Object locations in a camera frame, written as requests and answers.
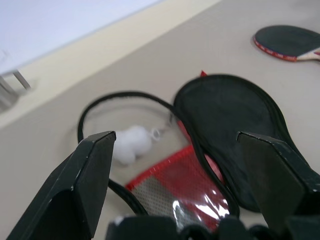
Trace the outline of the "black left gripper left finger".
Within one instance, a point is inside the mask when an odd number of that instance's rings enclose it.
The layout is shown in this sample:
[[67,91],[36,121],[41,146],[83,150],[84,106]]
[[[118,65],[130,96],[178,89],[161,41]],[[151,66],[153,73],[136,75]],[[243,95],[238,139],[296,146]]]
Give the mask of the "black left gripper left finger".
[[9,240],[90,240],[108,189],[116,133],[82,140],[45,180]]

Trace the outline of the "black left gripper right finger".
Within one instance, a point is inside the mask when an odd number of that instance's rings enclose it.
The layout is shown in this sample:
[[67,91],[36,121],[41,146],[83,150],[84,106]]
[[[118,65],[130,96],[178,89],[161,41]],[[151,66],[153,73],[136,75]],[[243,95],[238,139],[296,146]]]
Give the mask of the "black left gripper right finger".
[[268,223],[320,213],[320,176],[286,142],[270,136],[237,135],[254,198]]

